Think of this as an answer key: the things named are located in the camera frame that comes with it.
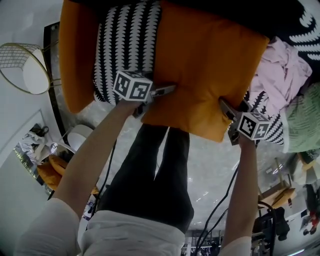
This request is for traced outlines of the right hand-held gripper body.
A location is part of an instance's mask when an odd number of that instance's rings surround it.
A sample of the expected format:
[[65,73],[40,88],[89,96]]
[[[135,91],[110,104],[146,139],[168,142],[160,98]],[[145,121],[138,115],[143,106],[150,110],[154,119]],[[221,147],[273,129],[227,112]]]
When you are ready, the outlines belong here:
[[226,116],[232,120],[227,133],[233,146],[239,144],[240,134],[251,141],[264,140],[271,126],[271,121],[258,112],[227,110]]

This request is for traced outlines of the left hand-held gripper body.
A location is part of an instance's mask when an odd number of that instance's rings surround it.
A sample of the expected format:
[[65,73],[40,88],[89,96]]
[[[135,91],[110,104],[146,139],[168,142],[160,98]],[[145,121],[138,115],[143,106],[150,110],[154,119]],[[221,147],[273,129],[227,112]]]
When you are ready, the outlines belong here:
[[129,70],[118,70],[113,82],[113,92],[122,101],[139,103],[132,113],[136,119],[141,118],[154,102],[154,82],[141,73]]

